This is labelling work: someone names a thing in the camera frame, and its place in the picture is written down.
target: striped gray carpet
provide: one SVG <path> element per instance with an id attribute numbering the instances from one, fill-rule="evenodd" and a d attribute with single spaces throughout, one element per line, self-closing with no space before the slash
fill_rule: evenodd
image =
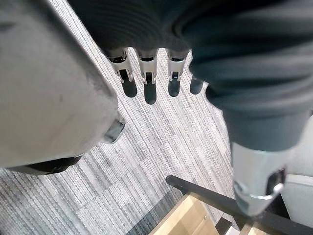
<path id="1" fill-rule="evenodd" d="M 114 145 L 98 144 L 79 164 L 50 176 L 0 170 L 0 234 L 147 234 L 181 198 L 165 183 L 173 174 L 232 196 L 230 153 L 220 111 L 189 93 L 186 68 L 181 92 L 167 93 L 165 50 L 158 53 L 157 102 L 144 102 L 134 51 L 138 95 L 127 98 L 89 35 L 65 1 L 54 0 L 81 45 L 115 88 L 128 126 Z M 216 222 L 222 215 L 210 209 Z"/>

